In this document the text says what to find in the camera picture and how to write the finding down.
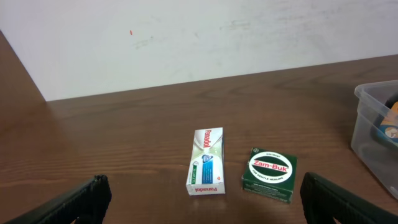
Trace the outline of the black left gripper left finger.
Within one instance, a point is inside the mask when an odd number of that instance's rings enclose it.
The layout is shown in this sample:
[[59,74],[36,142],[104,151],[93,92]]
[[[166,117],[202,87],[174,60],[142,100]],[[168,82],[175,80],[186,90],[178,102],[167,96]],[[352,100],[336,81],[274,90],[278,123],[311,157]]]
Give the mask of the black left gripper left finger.
[[112,194],[106,175],[96,175],[79,187],[15,217],[6,224],[102,224]]

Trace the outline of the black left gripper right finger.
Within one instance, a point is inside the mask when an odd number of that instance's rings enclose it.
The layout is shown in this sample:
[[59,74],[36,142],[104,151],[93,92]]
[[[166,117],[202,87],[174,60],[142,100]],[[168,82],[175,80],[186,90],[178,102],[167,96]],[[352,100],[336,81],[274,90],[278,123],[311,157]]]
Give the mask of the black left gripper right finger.
[[314,172],[304,175],[300,196],[308,224],[397,223],[397,215],[375,206]]

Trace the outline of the white Panadol box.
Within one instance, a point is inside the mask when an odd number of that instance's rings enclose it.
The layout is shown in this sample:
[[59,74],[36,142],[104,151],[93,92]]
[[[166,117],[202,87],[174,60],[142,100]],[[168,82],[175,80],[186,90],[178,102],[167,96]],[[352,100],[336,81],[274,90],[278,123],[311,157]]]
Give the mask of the white Panadol box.
[[223,128],[195,131],[186,188],[189,195],[225,193]]

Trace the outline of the clear plastic container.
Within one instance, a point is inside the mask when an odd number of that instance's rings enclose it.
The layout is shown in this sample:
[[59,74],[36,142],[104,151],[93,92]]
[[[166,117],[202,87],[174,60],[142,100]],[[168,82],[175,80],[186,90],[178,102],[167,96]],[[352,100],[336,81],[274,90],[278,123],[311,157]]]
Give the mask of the clear plastic container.
[[397,80],[362,84],[355,88],[354,94],[359,103],[351,148],[385,189],[397,198],[397,147],[379,144],[370,133],[378,115],[386,116],[390,112],[386,101],[397,100]]

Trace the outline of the green Zam-Buk box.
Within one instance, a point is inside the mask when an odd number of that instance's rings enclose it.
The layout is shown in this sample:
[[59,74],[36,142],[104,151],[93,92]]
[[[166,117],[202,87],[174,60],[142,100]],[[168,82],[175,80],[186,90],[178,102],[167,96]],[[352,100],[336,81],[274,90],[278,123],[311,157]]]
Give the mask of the green Zam-Buk box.
[[254,147],[242,175],[242,189],[285,203],[292,203],[298,159]]

